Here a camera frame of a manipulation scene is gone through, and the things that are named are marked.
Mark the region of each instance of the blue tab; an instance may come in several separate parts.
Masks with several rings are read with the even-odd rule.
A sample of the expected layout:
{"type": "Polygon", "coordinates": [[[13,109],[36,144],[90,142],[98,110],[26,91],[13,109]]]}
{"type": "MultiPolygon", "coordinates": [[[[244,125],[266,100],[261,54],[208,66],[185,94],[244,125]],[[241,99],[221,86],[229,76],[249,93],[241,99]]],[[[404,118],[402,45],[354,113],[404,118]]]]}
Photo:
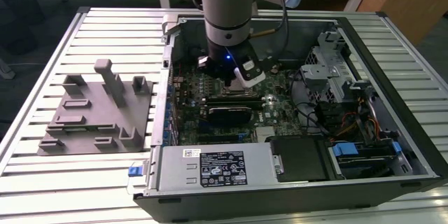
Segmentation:
{"type": "Polygon", "coordinates": [[[142,166],[130,166],[128,170],[129,177],[142,177],[142,166]]]}
{"type": "Polygon", "coordinates": [[[341,150],[337,148],[336,145],[332,148],[333,148],[333,153],[334,153],[336,157],[338,157],[340,155],[342,155],[341,150]]]}
{"type": "Polygon", "coordinates": [[[341,143],[336,144],[333,147],[333,153],[334,156],[341,156],[341,155],[356,155],[357,154],[357,149],[353,143],[341,143]]]}
{"type": "Polygon", "coordinates": [[[398,154],[401,152],[401,146],[398,144],[398,142],[392,142],[392,146],[394,149],[394,153],[398,154]]]}

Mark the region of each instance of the warning label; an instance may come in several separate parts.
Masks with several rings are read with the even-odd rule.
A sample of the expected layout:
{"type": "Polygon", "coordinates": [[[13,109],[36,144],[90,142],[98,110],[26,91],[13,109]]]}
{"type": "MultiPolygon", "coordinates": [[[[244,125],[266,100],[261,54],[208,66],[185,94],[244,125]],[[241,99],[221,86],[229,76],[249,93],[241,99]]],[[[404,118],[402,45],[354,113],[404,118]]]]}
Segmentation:
{"type": "Polygon", "coordinates": [[[246,185],[242,152],[201,153],[201,186],[246,185]]]}

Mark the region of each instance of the floor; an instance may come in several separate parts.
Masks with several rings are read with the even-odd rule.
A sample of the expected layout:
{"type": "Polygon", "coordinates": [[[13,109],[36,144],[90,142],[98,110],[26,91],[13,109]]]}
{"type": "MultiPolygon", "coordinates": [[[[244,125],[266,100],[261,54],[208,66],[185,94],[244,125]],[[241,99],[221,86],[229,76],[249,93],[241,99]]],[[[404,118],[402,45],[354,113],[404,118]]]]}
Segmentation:
{"type": "MultiPolygon", "coordinates": [[[[133,7],[148,8],[160,7],[158,0],[37,0],[41,11],[45,15],[45,22],[30,26],[32,33],[37,39],[38,46],[28,54],[12,56],[0,47],[0,57],[16,72],[13,80],[0,79],[0,140],[8,130],[9,124],[20,110],[21,104],[26,99],[28,93],[38,78],[57,43],[62,37],[66,27],[72,21],[78,6],[90,7],[133,7]]],[[[172,0],[173,8],[192,8],[189,0],[172,0]]],[[[8,10],[0,3],[0,20],[8,16],[8,10]]],[[[448,19],[442,18],[426,38],[417,46],[418,51],[425,56],[430,65],[448,81],[448,19]]]]}

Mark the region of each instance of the aluminum extrusion table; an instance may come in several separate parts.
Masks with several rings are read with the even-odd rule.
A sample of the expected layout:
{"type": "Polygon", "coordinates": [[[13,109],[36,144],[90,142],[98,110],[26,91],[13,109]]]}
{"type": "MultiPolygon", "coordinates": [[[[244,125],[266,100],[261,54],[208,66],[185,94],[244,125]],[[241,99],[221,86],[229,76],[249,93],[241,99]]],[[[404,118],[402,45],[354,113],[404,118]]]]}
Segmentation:
{"type": "MultiPolygon", "coordinates": [[[[0,144],[1,223],[156,223],[128,194],[128,167],[149,157],[141,153],[37,156],[37,144],[54,114],[66,74],[100,81],[93,63],[109,58],[122,81],[134,75],[160,80],[165,14],[198,14],[190,9],[92,8],[77,13],[36,86],[0,144]]],[[[260,11],[280,16],[278,11],[260,11]]],[[[345,16],[368,46],[441,154],[448,159],[448,85],[388,18],[374,13],[289,12],[290,16],[345,16]]],[[[361,66],[354,66],[362,76],[361,66]]],[[[153,87],[146,132],[157,106],[153,87]]],[[[140,177],[134,193],[144,188],[140,177]]],[[[412,193],[377,207],[216,220],[201,223],[441,223],[448,222],[448,187],[412,193]]]]}

